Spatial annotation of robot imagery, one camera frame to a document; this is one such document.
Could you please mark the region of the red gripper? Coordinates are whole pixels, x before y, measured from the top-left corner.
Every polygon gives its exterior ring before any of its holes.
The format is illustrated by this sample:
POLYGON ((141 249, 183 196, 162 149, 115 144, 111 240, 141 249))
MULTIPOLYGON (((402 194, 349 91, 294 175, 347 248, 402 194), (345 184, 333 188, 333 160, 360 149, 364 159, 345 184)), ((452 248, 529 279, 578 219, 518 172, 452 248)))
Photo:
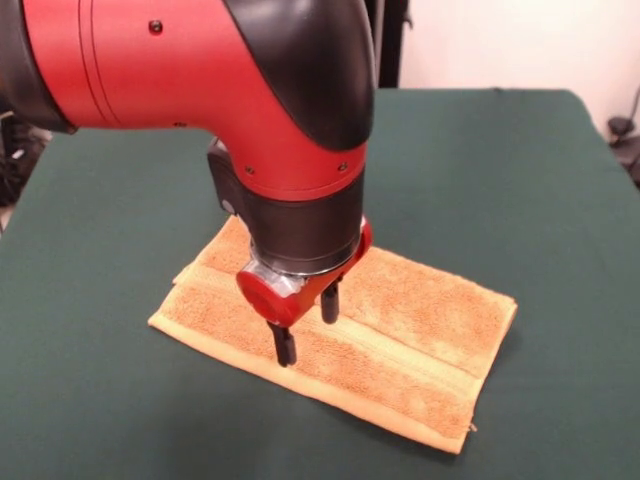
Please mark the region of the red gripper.
POLYGON ((272 332, 278 364, 296 363, 294 336, 289 327, 299 321, 320 300, 322 320, 334 324, 340 313, 339 283, 361 260, 373 241, 371 224, 362 218, 354 255, 337 268, 319 275, 300 276, 276 272, 251 258, 236 275, 241 293, 265 320, 272 332))

